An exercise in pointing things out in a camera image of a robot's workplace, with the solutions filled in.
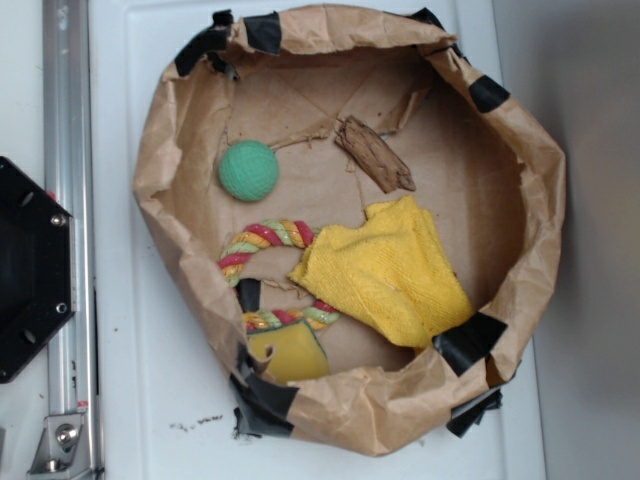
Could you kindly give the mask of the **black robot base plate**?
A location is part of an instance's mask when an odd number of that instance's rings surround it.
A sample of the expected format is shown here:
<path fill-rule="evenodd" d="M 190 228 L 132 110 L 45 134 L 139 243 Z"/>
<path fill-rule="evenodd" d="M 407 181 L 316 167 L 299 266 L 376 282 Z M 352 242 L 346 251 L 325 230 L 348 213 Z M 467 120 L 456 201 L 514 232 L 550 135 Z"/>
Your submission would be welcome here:
<path fill-rule="evenodd" d="M 1 382 L 13 381 L 73 315 L 72 216 L 1 159 Z"/>

